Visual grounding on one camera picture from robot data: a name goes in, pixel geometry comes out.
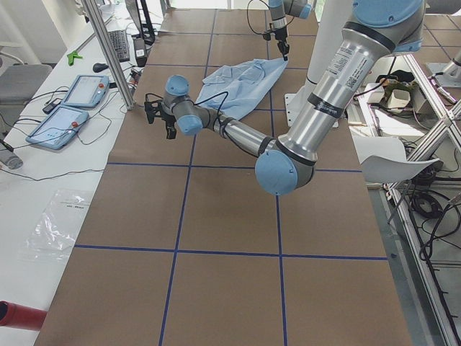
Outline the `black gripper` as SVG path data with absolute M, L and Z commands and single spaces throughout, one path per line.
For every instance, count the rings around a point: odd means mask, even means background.
M 277 41 L 277 47 L 280 51 L 284 59 L 284 61 L 288 61 L 288 54 L 290 51 L 290 45 L 287 43 L 288 31 L 287 25 L 276 25 L 275 23 L 269 24 L 269 29 L 264 31 L 262 37 L 266 41 L 270 41 L 272 37 Z
M 146 112 L 147 121 L 149 124 L 153 124 L 156 118 L 161 118 L 165 122 L 166 126 L 166 138 L 176 138 L 175 122 L 176 118 L 173 115 L 167 113 L 163 108 L 163 103 L 160 100 L 152 102 L 144 102 L 144 110 Z

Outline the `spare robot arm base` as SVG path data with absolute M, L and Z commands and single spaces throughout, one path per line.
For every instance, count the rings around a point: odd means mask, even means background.
M 460 52 L 449 63 L 426 63 L 441 87 L 460 88 Z

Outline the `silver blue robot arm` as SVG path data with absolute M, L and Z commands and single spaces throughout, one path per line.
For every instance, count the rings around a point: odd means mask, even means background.
M 262 37 L 266 41 L 270 41 L 274 37 L 277 41 L 277 47 L 286 61 L 290 51 L 290 45 L 287 42 L 287 16 L 307 19 L 313 9 L 313 5 L 309 1 L 301 0 L 270 0 L 268 1 L 268 7 L 271 21 L 269 29 L 262 34 Z
M 164 95 L 145 101 L 149 123 L 161 118 L 168 138 L 180 130 L 195 136 L 208 129 L 256 157 L 260 186 L 272 195 L 286 195 L 311 181 L 318 147 L 343 115 L 346 106 L 382 57 L 420 49 L 425 1 L 353 1 L 341 30 L 341 42 L 312 92 L 300 89 L 301 108 L 286 134 L 267 136 L 219 108 L 205 107 L 189 96 L 189 82 L 170 76 Z

